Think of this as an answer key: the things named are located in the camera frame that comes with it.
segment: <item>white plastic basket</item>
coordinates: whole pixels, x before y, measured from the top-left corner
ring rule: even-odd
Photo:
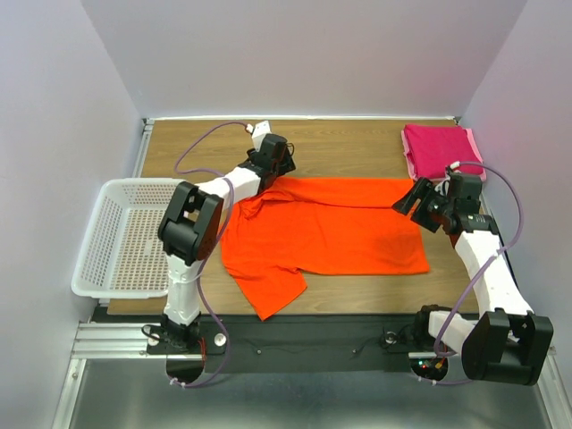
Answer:
[[[98,299],[146,299],[167,292],[159,223],[180,179],[120,179],[99,191],[71,289]]]

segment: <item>wooden surface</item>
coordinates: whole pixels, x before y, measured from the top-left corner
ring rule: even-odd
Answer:
[[[296,146],[298,169],[292,176],[407,178],[400,132],[411,121],[271,121],[272,130]],[[173,176],[173,165],[197,137],[219,121],[159,121],[155,123],[143,177]],[[417,121],[453,125],[453,121]],[[182,168],[209,167],[228,172],[246,158],[251,140],[240,126],[217,130],[199,144]],[[200,182],[203,173],[186,177]],[[280,314],[415,313],[423,304],[452,306],[467,286],[461,260],[442,231],[422,231],[431,272],[403,276],[325,276],[305,273],[307,290]],[[216,249],[203,274],[209,303],[220,314],[252,314],[252,307],[224,270]],[[110,314],[160,314],[164,299],[112,299]],[[477,311],[471,294],[464,311]]]

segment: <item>white wall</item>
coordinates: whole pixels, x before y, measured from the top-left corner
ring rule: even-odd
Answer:
[[[518,286],[555,324],[559,370],[572,394],[572,2],[530,0],[476,91],[463,124],[484,160],[514,181],[526,212],[510,253]],[[515,208],[498,180],[486,201],[507,237]]]
[[[0,426],[50,427],[78,321],[77,251],[140,116],[79,0],[0,13]]]
[[[135,105],[457,115],[525,0],[82,0]]]

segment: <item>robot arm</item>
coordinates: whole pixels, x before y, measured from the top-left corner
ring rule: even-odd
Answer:
[[[478,176],[450,173],[447,195],[421,179],[393,208],[436,232],[440,226],[473,279],[501,239],[492,217],[479,214],[482,182]],[[553,328],[548,317],[535,315],[515,284],[502,256],[497,256],[475,283],[480,319],[476,324],[455,314],[442,336],[461,355],[468,378],[501,383],[535,384],[548,353]],[[438,306],[417,314],[416,329],[436,338],[450,315]]]
[[[153,334],[179,349],[189,348],[200,337],[197,280],[203,261],[215,248],[222,212],[231,204],[229,182],[236,204],[296,169],[287,140],[272,134],[268,122],[252,130],[252,139],[255,147],[247,152],[247,160],[224,178],[199,184],[182,181],[159,226],[169,283],[161,326]]]

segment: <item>orange shirt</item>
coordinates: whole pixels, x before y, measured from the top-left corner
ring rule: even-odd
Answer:
[[[262,320],[306,289],[301,270],[426,273],[419,227],[391,209],[411,185],[402,179],[278,178],[234,207],[221,241],[224,266]]]

